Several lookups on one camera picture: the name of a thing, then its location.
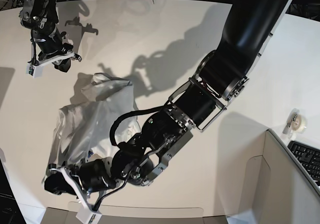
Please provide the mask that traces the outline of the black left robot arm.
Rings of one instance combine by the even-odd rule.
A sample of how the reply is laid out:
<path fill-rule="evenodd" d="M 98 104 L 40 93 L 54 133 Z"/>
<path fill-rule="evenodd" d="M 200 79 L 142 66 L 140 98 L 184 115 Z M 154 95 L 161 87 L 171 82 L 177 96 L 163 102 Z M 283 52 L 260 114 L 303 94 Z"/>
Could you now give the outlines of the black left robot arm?
<path fill-rule="evenodd" d="M 117 191 L 117 181 L 150 184 L 211 114 L 218 116 L 245 87 L 247 74 L 292 0 L 236 0 L 217 48 L 208 53 L 193 76 L 158 107 L 118 117 L 109 132 L 118 148 L 106 159 L 72 164 L 50 163 L 44 189 L 52 194 Z"/>

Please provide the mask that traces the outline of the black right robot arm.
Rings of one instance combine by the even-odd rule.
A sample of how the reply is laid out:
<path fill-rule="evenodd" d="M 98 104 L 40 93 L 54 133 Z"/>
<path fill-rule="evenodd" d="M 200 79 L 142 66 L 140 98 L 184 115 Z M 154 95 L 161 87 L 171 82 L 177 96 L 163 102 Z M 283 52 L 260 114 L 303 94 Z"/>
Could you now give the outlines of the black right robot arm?
<path fill-rule="evenodd" d="M 26 73 L 33 78 L 40 77 L 47 65 L 53 65 L 66 73 L 71 61 L 81 61 L 82 57 L 74 52 L 74 46 L 66 41 L 67 33 L 60 32 L 56 10 L 57 0 L 24 0 L 19 13 L 21 25 L 30 30 L 31 59 Z"/>

